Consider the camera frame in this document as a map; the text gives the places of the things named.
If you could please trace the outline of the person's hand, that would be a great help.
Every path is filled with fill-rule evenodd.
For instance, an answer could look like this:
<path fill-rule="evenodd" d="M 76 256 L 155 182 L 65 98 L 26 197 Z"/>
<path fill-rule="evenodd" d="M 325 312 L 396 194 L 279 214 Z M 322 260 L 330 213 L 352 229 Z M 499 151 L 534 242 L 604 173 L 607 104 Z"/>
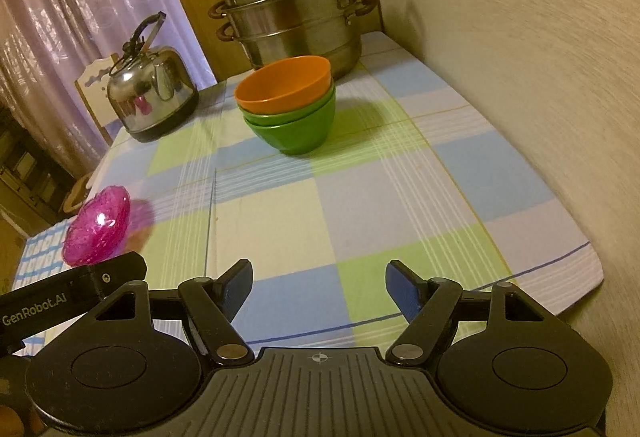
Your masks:
<path fill-rule="evenodd" d="M 20 414 L 8 405 L 0 405 L 0 437 L 35 437 L 46 429 L 34 409 Z"/>

